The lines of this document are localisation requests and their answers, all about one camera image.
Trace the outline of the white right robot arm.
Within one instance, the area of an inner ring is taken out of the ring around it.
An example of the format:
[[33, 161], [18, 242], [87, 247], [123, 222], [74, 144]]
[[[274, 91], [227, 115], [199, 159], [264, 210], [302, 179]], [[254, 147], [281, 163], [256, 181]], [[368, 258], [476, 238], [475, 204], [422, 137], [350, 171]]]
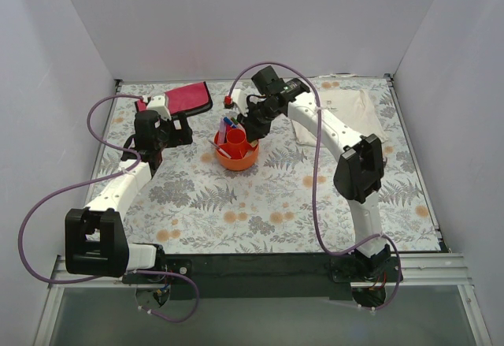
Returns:
[[251, 80], [258, 102], [231, 87], [224, 100], [227, 108], [239, 111], [237, 120], [249, 141], [265, 138], [272, 121], [280, 115], [299, 123], [316, 138], [316, 147], [326, 147], [337, 165], [333, 182], [347, 200], [354, 224], [354, 246], [346, 252], [356, 260], [358, 275], [374, 281], [385, 271], [391, 245], [383, 233], [379, 190], [384, 176], [384, 157], [378, 136], [362, 135], [323, 108], [315, 86], [300, 72], [286, 81], [278, 77], [277, 64], [257, 63]]

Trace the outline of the lilac pastel highlighter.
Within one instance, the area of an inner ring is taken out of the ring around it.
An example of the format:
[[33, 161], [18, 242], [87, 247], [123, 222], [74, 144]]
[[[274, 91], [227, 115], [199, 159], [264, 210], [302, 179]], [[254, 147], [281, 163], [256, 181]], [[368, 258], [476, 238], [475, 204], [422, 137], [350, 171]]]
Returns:
[[225, 121], [221, 121], [220, 126], [219, 126], [219, 131], [218, 131], [218, 138], [217, 138], [218, 144], [225, 143], [227, 130], [228, 130], [228, 125], [225, 123]]

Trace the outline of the thin lilac pen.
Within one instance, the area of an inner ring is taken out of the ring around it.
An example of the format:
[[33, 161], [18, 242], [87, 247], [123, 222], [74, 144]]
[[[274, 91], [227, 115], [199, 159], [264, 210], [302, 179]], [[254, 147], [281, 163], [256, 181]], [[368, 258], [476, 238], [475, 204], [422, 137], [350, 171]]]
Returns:
[[223, 156], [225, 156], [226, 158], [232, 158], [230, 154], [228, 154], [223, 148], [221, 148], [217, 143], [215, 143], [214, 141], [208, 139], [207, 140], [212, 146], [213, 148], [219, 152], [220, 154], [222, 154]]

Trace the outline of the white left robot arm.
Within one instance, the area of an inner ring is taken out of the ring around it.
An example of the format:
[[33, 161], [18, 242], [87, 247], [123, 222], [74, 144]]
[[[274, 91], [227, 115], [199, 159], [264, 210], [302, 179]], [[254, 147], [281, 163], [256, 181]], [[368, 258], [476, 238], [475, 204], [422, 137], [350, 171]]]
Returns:
[[120, 174], [83, 209], [71, 209], [65, 217], [65, 267], [69, 273], [120, 277], [140, 273], [152, 283], [168, 272], [156, 244], [130, 244], [123, 220], [135, 197], [152, 180], [162, 163], [162, 152], [192, 143], [187, 114], [164, 119], [155, 110], [135, 115], [133, 135], [122, 147]]

